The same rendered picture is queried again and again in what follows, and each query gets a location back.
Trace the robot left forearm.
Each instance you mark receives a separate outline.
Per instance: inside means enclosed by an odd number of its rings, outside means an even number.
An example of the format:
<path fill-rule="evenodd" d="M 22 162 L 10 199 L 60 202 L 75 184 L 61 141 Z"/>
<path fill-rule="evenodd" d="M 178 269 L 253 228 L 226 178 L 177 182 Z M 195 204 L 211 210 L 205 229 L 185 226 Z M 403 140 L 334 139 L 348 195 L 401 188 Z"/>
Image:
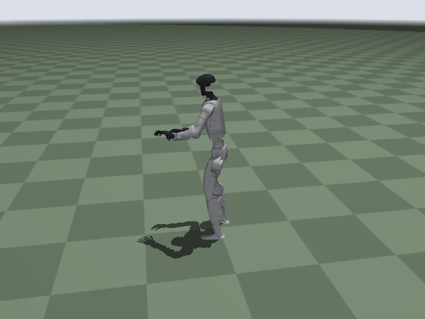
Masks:
<path fill-rule="evenodd" d="M 178 132 L 178 133 L 172 133 L 175 135 L 175 137 L 171 140 L 177 141 L 177 140 L 190 140 L 193 134 L 195 133 L 195 129 L 191 128 L 189 130 L 185 130 L 184 132 Z"/>

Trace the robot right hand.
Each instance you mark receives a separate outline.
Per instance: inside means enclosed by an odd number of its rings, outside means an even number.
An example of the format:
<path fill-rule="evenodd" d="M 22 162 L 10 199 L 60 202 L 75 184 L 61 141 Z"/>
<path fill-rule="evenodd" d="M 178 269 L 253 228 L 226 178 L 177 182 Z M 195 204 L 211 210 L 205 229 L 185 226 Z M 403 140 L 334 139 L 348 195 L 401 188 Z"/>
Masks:
<path fill-rule="evenodd" d="M 189 130 L 189 128 L 182 128 L 182 130 L 172 129 L 170 132 L 178 133 L 178 132 L 184 132 L 185 130 Z M 166 136 L 166 138 L 170 141 L 170 138 L 168 138 L 168 136 Z"/>

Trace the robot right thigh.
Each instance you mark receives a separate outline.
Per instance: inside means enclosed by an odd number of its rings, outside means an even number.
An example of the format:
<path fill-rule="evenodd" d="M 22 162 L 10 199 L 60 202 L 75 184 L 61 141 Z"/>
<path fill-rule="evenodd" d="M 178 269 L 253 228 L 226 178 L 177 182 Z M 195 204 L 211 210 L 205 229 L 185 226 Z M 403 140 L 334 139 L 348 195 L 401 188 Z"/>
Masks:
<path fill-rule="evenodd" d="M 218 179 L 218 176 L 220 175 L 220 171 L 216 171 L 216 172 L 218 173 L 217 174 L 217 179 Z M 221 183 L 219 183 L 218 181 L 216 181 L 216 186 L 215 186 L 213 193 L 216 194 L 216 195 L 221 194 L 223 192 L 223 189 L 224 189 L 223 185 Z"/>

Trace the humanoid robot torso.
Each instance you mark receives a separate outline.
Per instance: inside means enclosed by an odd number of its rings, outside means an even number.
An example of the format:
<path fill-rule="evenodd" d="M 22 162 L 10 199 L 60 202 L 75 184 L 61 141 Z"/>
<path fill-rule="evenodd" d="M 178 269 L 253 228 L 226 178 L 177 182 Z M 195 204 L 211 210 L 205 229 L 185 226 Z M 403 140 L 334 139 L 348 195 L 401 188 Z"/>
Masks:
<path fill-rule="evenodd" d="M 219 97 L 217 98 L 218 100 L 210 100 L 209 98 L 207 98 L 207 101 L 203 102 L 203 106 L 206 104 L 212 104 L 214 106 L 214 112 L 206 122 L 205 127 L 207 129 L 209 139 L 213 139 L 213 147 L 211 150 L 212 157 L 215 158 L 215 155 L 219 154 L 222 156 L 222 160 L 225 161 L 228 157 L 228 149 L 226 144 L 224 144 L 224 140 L 222 140 L 221 138 L 225 136 L 226 129 L 224 123 L 222 102 Z"/>

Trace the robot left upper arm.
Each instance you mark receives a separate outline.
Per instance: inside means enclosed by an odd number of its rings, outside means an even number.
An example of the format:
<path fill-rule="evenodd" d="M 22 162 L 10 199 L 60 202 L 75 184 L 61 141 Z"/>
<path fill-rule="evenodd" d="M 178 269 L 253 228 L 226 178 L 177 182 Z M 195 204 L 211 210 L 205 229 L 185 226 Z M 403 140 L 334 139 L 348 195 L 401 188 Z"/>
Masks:
<path fill-rule="evenodd" d="M 201 131 L 208 119 L 212 116 L 213 112 L 214 106 L 212 104 L 206 104 L 202 107 L 200 116 L 198 117 L 196 126 L 194 127 L 195 133 L 190 137 L 197 139 L 201 136 Z"/>

